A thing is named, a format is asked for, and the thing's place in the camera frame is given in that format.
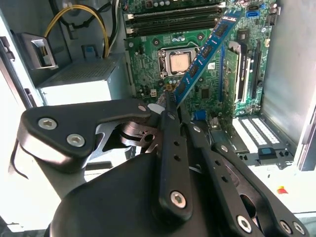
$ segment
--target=memory chip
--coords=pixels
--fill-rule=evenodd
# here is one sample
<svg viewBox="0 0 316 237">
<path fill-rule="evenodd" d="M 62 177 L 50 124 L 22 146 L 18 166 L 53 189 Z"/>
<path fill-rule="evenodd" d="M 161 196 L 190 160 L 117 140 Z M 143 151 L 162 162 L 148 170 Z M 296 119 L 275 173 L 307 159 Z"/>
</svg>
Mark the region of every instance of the memory chip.
<svg viewBox="0 0 316 237">
<path fill-rule="evenodd" d="M 198 71 L 198 65 L 194 64 L 193 67 L 189 71 L 190 77 L 193 78 L 194 75 L 197 73 L 197 71 Z"/>
<path fill-rule="evenodd" d="M 218 37 L 222 37 L 224 32 L 226 31 L 226 29 L 228 28 L 228 25 L 226 24 L 221 24 L 217 30 L 215 31 L 215 35 L 218 36 Z"/>
<path fill-rule="evenodd" d="M 212 51 L 212 49 L 213 49 L 212 46 L 207 45 L 207 46 L 203 49 L 203 51 L 202 51 L 202 56 L 203 56 L 203 58 L 207 58 L 208 55 L 209 55 L 209 53 Z"/>
<path fill-rule="evenodd" d="M 179 94 L 181 95 L 183 92 L 184 92 L 184 90 L 186 89 L 186 84 L 185 84 L 185 82 L 184 81 L 182 81 L 182 82 L 180 82 L 180 84 L 179 84 L 179 86 L 178 86 L 178 91 L 179 91 Z"/>
</svg>

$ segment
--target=capacitor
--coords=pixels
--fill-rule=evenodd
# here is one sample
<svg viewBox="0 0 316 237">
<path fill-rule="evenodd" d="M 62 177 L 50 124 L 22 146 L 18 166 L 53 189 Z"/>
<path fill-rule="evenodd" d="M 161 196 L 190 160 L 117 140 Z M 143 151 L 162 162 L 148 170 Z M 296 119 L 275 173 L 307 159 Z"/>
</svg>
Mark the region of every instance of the capacitor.
<svg viewBox="0 0 316 237">
<path fill-rule="evenodd" d="M 270 4 L 270 8 L 277 8 L 277 4 L 276 3 L 271 3 Z"/>
<path fill-rule="evenodd" d="M 277 13 L 277 8 L 270 8 L 269 13 Z"/>
</svg>

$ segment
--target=cable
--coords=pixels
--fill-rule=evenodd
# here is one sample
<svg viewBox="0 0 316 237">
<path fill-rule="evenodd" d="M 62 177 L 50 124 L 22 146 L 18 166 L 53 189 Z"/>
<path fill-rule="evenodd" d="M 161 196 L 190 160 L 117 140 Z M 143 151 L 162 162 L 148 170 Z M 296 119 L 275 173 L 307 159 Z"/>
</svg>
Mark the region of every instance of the cable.
<svg viewBox="0 0 316 237">
<path fill-rule="evenodd" d="M 101 13 L 101 12 L 107 12 L 108 10 L 110 10 L 111 8 L 109 7 L 111 6 L 111 2 L 108 2 L 106 4 L 104 4 L 102 7 L 100 7 L 97 12 L 98 13 Z M 91 16 L 88 20 L 84 21 L 81 25 L 75 25 L 75 24 L 72 24 L 73 28 L 74 29 L 81 29 L 81 28 L 84 28 L 84 27 L 89 27 L 90 23 L 95 19 L 94 16 Z"/>
<path fill-rule="evenodd" d="M 58 14 L 59 10 L 58 10 L 58 6 L 56 4 L 56 0 L 49 0 L 49 4 L 51 6 L 51 9 L 53 11 L 54 16 Z M 111 2 L 108 2 L 106 4 L 104 4 L 102 7 L 100 7 L 97 12 L 101 13 L 101 12 L 107 12 L 111 9 Z M 71 24 L 68 23 L 63 17 L 60 17 L 59 21 L 65 25 L 65 26 L 69 26 L 72 25 L 72 27 L 74 29 L 81 29 L 81 28 L 87 28 L 89 27 L 90 23 L 95 19 L 95 16 L 91 16 L 88 20 L 84 21 L 82 24 L 80 25 L 75 25 L 75 24 Z"/>
<path fill-rule="evenodd" d="M 105 29 L 105 26 L 104 26 L 104 22 L 103 22 L 103 19 L 102 17 L 96 13 L 95 10 L 93 10 L 92 7 L 89 7 L 89 6 L 86 6 L 86 5 L 73 5 L 72 7 L 66 7 L 64 9 L 62 9 L 59 13 L 57 13 L 57 15 L 51 20 L 51 22 L 49 23 L 46 31 L 45 31 L 45 34 L 44 34 L 44 37 L 47 37 L 48 34 L 50 33 L 51 29 L 53 28 L 53 26 L 56 24 L 56 22 L 58 21 L 58 19 L 63 15 L 65 14 L 67 11 L 70 11 L 72 9 L 81 9 L 81 10 L 85 10 L 89 13 L 91 13 L 92 15 L 95 16 L 95 18 L 99 21 L 100 23 L 100 26 L 101 26 L 101 29 L 102 29 L 102 32 L 103 32 L 103 36 L 104 36 L 104 41 L 105 41 L 105 49 L 104 49 L 104 52 L 103 52 L 103 57 L 107 57 L 109 55 L 109 40 L 108 40 L 108 36 L 107 36 L 107 31 Z"/>
<path fill-rule="evenodd" d="M 113 29 L 110 36 L 110 49 L 112 48 L 117 36 L 118 36 L 118 29 L 119 29 L 119 0 L 113 0 L 112 4 L 112 21 L 113 21 Z"/>
</svg>

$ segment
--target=blue ram module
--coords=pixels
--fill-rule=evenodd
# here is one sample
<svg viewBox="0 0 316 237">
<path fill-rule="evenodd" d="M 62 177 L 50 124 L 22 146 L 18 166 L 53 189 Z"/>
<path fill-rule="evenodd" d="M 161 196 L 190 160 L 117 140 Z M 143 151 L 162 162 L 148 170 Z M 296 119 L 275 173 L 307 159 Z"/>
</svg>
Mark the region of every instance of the blue ram module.
<svg viewBox="0 0 316 237">
<path fill-rule="evenodd" d="M 201 74 L 204 72 L 208 62 L 221 48 L 225 38 L 238 23 L 242 16 L 242 11 L 227 11 L 219 20 L 210 37 L 200 49 L 195 59 L 183 75 L 180 83 L 174 90 L 177 107 L 185 100 Z"/>
</svg>

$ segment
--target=vent grille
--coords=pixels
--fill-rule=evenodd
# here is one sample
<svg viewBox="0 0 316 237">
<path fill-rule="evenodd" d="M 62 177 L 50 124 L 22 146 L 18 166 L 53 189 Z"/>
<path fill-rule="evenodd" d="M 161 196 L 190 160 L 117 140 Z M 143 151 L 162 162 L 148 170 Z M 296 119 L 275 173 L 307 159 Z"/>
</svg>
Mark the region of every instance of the vent grille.
<svg viewBox="0 0 316 237">
<path fill-rule="evenodd" d="M 72 64 L 58 73 L 51 82 L 104 77 L 112 64 L 109 60 Z"/>
</svg>

